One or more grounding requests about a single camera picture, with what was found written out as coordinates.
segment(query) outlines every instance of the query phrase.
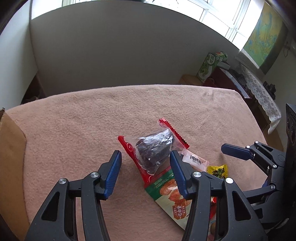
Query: white lace cloth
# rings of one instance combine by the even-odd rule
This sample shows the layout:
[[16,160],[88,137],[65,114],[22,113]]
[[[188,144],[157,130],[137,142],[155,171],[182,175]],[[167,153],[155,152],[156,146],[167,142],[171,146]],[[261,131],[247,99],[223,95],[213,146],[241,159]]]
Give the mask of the white lace cloth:
[[281,111],[271,98],[262,82],[243,64],[239,64],[241,73],[246,79],[247,87],[262,106],[271,123],[268,129],[268,134],[272,133],[281,120]]

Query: green food package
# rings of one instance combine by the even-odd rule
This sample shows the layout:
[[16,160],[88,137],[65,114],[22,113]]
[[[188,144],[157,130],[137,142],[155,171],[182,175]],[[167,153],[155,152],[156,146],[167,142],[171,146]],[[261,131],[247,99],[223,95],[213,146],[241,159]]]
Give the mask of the green food package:
[[216,52],[214,54],[208,53],[206,59],[204,60],[200,70],[197,73],[197,77],[202,83],[213,73],[215,67],[220,61],[227,61],[227,54],[223,51]]
[[191,200],[179,193],[173,171],[168,167],[145,188],[158,205],[183,229],[186,227]]

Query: table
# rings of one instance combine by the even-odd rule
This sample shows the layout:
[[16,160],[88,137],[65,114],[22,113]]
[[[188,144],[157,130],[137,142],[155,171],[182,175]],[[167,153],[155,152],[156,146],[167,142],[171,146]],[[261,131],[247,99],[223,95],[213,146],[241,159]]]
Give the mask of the table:
[[243,64],[239,64],[240,72],[246,79],[247,86],[262,106],[271,121],[268,134],[272,133],[281,120],[281,111],[271,98],[262,82]]
[[[32,222],[56,182],[85,177],[122,152],[112,196],[102,201],[111,240],[181,240],[184,233],[145,192],[140,173],[117,140],[157,129],[166,118],[211,165],[228,165],[243,190],[262,186],[266,175],[252,162],[221,153],[221,145],[266,143],[251,111],[232,90],[189,85],[101,88],[51,96],[7,110],[27,138],[23,168],[26,211]],[[78,239],[84,240],[77,206]]]

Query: brown cardboard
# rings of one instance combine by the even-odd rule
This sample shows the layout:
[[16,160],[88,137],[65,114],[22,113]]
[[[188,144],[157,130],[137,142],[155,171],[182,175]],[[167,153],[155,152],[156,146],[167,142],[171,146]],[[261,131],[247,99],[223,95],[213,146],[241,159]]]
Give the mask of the brown cardboard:
[[23,241],[29,228],[23,192],[26,137],[0,110],[0,214],[15,236]]

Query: cardboard box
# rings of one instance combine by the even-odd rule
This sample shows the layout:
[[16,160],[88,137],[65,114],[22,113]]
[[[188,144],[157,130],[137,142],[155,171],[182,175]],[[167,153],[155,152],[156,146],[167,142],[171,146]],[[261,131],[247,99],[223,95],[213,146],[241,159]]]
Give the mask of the cardboard box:
[[0,214],[20,241],[25,239],[29,229],[23,192],[26,142],[21,129],[4,109],[0,110]]
[[197,77],[200,79],[202,83],[214,72],[215,67],[221,61],[227,60],[227,54],[223,51],[216,52],[214,54],[208,53],[207,57],[205,58],[200,70],[197,73]]

